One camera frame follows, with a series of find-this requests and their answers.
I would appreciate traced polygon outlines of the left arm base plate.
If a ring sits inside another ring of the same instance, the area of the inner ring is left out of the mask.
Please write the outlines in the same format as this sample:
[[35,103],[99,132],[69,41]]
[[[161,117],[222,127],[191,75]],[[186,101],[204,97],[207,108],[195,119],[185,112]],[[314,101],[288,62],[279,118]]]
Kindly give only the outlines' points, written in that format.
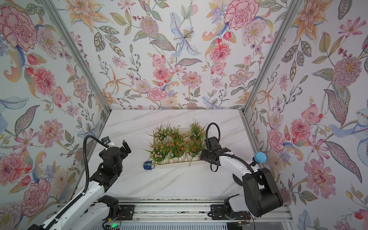
[[133,220],[135,205],[118,205],[109,207],[108,216],[103,220]]

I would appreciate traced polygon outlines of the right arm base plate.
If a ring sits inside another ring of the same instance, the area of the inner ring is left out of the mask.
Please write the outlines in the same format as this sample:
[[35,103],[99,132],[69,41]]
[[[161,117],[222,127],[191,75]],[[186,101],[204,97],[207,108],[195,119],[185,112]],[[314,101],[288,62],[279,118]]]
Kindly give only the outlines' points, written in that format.
[[248,221],[251,219],[249,211],[235,212],[230,205],[230,199],[238,196],[239,194],[227,197],[221,205],[211,205],[208,216],[212,220],[236,220],[236,221]]

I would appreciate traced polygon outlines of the potted plant red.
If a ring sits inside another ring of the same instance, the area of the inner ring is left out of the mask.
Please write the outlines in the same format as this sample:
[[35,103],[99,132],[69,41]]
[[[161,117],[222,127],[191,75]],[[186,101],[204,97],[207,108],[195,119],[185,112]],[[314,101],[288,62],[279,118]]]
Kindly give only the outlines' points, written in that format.
[[170,142],[169,147],[175,162],[178,163],[179,159],[185,154],[185,141],[182,139],[173,140]]
[[202,140],[190,139],[185,143],[186,152],[189,156],[190,161],[199,160],[202,150],[205,147],[205,144]]

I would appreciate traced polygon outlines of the potted plant pink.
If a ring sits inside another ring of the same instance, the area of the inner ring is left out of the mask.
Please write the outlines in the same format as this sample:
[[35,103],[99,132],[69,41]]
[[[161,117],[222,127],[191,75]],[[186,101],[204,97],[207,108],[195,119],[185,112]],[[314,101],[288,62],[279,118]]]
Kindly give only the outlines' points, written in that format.
[[149,150],[146,149],[150,155],[149,159],[154,163],[162,163],[166,160],[173,158],[172,147],[173,144],[171,142],[162,142],[159,141],[156,144],[150,143]]

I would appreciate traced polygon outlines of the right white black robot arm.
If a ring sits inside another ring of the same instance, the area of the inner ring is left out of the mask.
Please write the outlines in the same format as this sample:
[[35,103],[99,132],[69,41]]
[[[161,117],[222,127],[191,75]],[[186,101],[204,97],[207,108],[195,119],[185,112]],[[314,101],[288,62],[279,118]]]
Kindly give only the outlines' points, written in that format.
[[272,173],[267,168],[260,168],[267,156],[257,152],[251,163],[234,155],[228,148],[220,145],[220,129],[216,123],[210,123],[205,133],[206,149],[200,160],[208,162],[212,172],[220,167],[232,173],[235,183],[242,187],[243,194],[227,197],[222,205],[211,206],[210,215],[215,218],[236,219],[237,215],[260,218],[284,205],[282,195]]

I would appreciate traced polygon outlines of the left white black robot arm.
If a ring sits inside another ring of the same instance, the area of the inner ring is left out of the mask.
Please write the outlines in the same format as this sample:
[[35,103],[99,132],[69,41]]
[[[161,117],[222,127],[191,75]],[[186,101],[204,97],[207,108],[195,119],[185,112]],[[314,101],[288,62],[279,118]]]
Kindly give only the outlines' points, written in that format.
[[[93,175],[89,173],[87,162],[87,141],[93,139],[104,147],[99,153],[103,162]],[[112,187],[123,171],[123,160],[131,153],[126,141],[117,147],[105,137],[102,140],[87,135],[83,140],[83,158],[86,174],[84,189],[66,206],[41,225],[33,224],[30,230],[87,230],[104,220],[108,222],[118,217],[121,212],[119,200],[108,196]]]

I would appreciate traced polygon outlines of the cream plastic storage box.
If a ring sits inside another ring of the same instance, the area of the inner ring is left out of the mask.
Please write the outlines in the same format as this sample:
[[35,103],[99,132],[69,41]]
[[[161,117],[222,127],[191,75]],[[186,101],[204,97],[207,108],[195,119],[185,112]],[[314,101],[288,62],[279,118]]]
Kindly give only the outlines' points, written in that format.
[[[185,135],[185,138],[184,138],[185,143],[187,141],[189,141],[189,134],[188,134],[189,131],[190,131],[190,127],[189,128],[181,128],[180,127],[180,132]],[[179,159],[178,163],[175,162],[174,158],[172,158],[172,159],[166,160],[162,163],[155,164],[155,167],[158,167],[158,168],[173,168],[173,167],[181,167],[181,166],[191,166],[191,165],[197,164],[199,161],[200,161],[200,158],[197,161],[190,161],[189,156],[188,156],[188,154],[185,150],[185,154]]]

